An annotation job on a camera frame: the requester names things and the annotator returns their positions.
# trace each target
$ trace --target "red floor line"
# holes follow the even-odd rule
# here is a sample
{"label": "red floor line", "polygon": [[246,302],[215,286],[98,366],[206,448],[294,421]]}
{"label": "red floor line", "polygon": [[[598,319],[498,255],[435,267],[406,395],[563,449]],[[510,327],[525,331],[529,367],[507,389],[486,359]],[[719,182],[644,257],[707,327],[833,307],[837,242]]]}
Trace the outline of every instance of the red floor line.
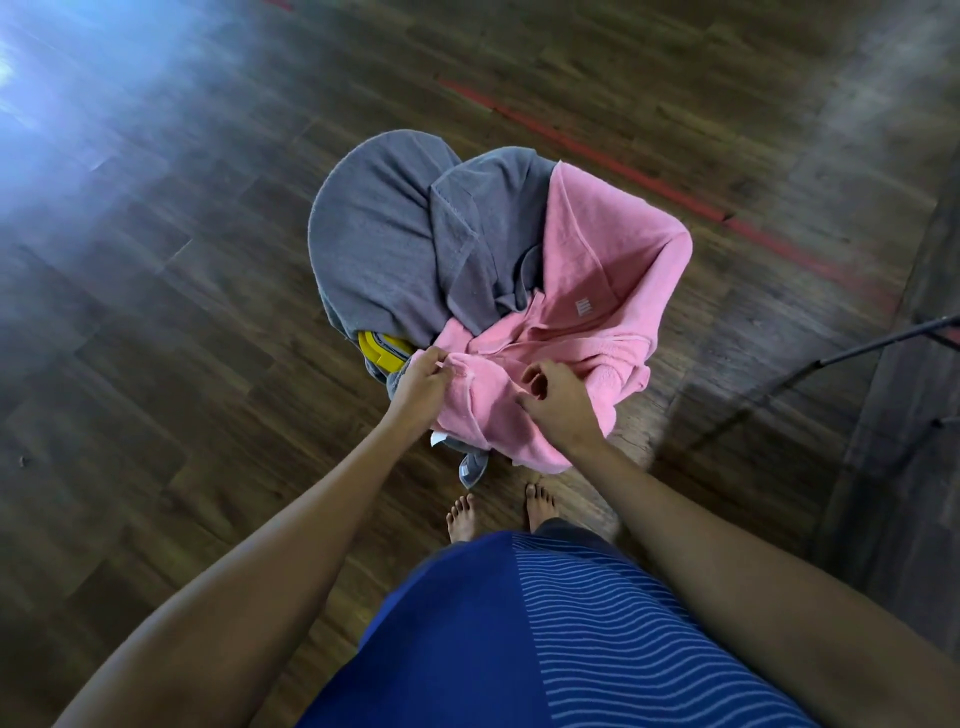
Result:
{"label": "red floor line", "polygon": [[591,161],[606,167],[615,174],[624,177],[631,182],[635,182],[641,187],[648,189],[657,195],[660,195],[662,198],[685,207],[690,212],[700,215],[712,223],[729,228],[741,237],[746,238],[747,240],[750,240],[751,242],[766,248],[773,253],[776,253],[782,258],[796,263],[802,268],[805,268],[806,270],[823,279],[837,283],[845,289],[856,291],[857,293],[873,300],[877,305],[882,306],[882,308],[888,312],[893,312],[897,309],[897,305],[899,303],[898,295],[887,289],[880,288],[871,281],[864,280],[856,272],[844,266],[822,260],[816,255],[808,253],[807,251],[799,248],[783,238],[776,237],[775,235],[755,228],[750,223],[739,220],[736,217],[732,217],[726,210],[720,207],[711,205],[710,203],[706,203],[703,200],[694,197],[693,195],[682,192],[681,190],[670,186],[663,180],[658,180],[655,177],[651,177],[650,175],[645,175],[642,172],[637,171],[633,167],[628,167],[626,164],[617,161],[616,159],[601,152],[598,152],[582,142],[569,138],[565,134],[557,131],[547,124],[540,122],[532,116],[528,116],[520,111],[515,111],[509,107],[505,107],[494,101],[494,99],[474,91],[472,88],[462,84],[457,84],[442,77],[437,78],[437,83],[442,85],[444,88],[448,88],[451,91],[460,94],[464,98],[469,99],[474,104],[479,104],[486,109],[495,111],[501,116],[504,116],[505,118],[516,122],[520,126],[529,129],[531,132],[538,133],[541,136],[550,139],[564,149],[567,149],[568,151],[573,152],[580,157],[590,159]]}

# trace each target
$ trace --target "striped fabric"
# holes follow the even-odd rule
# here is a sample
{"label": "striped fabric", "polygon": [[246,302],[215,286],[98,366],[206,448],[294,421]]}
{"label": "striped fabric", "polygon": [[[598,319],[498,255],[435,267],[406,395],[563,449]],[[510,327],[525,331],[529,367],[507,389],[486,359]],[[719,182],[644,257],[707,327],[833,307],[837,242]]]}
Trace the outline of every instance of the striped fabric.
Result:
{"label": "striped fabric", "polygon": [[527,534],[513,547],[557,728],[815,725],[633,564]]}

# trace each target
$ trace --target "foot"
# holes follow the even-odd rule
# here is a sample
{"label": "foot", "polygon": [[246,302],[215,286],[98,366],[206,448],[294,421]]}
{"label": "foot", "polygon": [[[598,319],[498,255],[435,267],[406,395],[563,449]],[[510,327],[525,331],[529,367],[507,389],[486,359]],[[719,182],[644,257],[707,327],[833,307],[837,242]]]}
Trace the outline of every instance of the foot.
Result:
{"label": "foot", "polygon": [[557,510],[557,501],[542,485],[527,483],[527,516],[530,517],[530,533],[533,533],[540,524],[550,519],[560,517]]}
{"label": "foot", "polygon": [[452,544],[473,540],[476,531],[476,508],[473,506],[473,494],[460,496],[446,514],[446,532],[450,534]]}

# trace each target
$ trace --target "wooden floor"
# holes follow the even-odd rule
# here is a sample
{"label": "wooden floor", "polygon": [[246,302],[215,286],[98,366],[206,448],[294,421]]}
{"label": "wooden floor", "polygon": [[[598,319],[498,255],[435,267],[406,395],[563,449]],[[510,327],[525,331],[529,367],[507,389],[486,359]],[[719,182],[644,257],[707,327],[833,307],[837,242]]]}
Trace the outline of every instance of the wooden floor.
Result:
{"label": "wooden floor", "polygon": [[[385,410],[325,321],[305,241],[324,176],[377,132],[438,133],[463,158],[533,146],[689,226],[651,385],[619,407],[613,439],[635,459],[801,554],[842,472],[877,355],[803,366],[894,322],[960,139],[960,6],[291,1],[0,8],[5,726],[48,725],[158,604]],[[401,462],[256,725],[291,725],[444,543],[455,465],[424,443]],[[476,491],[487,528],[520,527],[526,476],[492,464]],[[579,475],[553,487],[572,520],[629,547]]]}
{"label": "wooden floor", "polygon": [[[960,314],[960,147],[898,318]],[[960,345],[884,351],[818,537],[814,561],[960,661]]]}

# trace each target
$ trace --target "blue shirt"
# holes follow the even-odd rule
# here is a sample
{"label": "blue shirt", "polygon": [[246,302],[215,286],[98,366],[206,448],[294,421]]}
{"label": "blue shirt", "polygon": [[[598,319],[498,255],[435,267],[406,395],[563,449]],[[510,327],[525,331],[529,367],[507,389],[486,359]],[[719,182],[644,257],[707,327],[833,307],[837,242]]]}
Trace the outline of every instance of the blue shirt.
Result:
{"label": "blue shirt", "polygon": [[510,532],[421,565],[299,723],[648,725],[814,723],[635,565]]}

